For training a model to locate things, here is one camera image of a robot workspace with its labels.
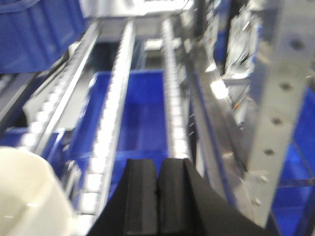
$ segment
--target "blue plastic bin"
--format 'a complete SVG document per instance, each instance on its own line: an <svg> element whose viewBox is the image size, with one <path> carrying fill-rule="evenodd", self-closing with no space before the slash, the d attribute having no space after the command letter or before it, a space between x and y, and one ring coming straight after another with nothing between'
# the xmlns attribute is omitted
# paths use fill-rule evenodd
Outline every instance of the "blue plastic bin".
<svg viewBox="0 0 315 236"><path fill-rule="evenodd" d="M78 0L0 0L0 74L48 69L85 27Z"/></svg>
<svg viewBox="0 0 315 236"><path fill-rule="evenodd" d="M96 75L69 147L68 157L79 163L83 173L89 163L110 75L110 72ZM110 196L116 189L127 159L152 159L159 170L168 155L162 78L160 70L130 73Z"/></svg>
<svg viewBox="0 0 315 236"><path fill-rule="evenodd" d="M283 167L281 181L308 180L315 173L315 93L308 89L298 119L292 144L290 144ZM292 236L299 221L304 221L304 210L314 185L279 187L273 212L284 236Z"/></svg>

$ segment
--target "bolt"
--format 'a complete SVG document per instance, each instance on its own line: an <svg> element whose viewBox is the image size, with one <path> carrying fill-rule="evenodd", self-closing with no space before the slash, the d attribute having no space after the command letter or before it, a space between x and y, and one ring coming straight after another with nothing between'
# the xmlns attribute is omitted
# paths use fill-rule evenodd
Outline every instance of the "bolt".
<svg viewBox="0 0 315 236"><path fill-rule="evenodd" d="M257 179L257 181L258 181L259 183L261 183L261 184L263 184L263 183L268 183L268 182L269 182L269 180L267 179L266 176L259 176L258 179Z"/></svg>
<svg viewBox="0 0 315 236"><path fill-rule="evenodd" d="M252 200L252 204L255 207L260 207L262 205L262 202L258 198L255 198L254 200Z"/></svg>

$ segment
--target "white plastic container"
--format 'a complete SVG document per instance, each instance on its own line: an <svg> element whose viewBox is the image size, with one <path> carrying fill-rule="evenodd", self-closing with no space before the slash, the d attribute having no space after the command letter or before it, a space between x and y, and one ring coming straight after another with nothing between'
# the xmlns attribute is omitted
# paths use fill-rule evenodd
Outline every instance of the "white plastic container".
<svg viewBox="0 0 315 236"><path fill-rule="evenodd" d="M0 236L69 236L73 209L50 164L0 148Z"/></svg>

